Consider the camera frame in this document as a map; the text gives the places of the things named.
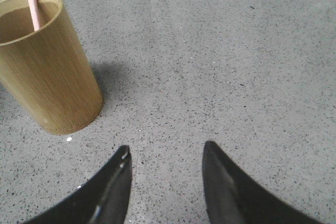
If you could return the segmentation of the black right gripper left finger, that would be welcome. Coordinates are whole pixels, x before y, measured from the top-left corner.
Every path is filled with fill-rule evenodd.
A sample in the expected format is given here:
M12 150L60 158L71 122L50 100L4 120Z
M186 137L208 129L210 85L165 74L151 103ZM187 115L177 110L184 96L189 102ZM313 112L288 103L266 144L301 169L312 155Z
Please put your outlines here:
M124 223L130 200L132 157L122 145L84 185L25 223Z

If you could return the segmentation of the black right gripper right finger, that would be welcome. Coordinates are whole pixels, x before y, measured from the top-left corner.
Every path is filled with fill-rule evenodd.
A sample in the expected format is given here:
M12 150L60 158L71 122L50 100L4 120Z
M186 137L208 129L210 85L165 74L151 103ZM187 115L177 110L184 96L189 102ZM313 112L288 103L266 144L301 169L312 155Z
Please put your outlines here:
M214 141L205 142L202 177L211 223L318 223L261 187Z

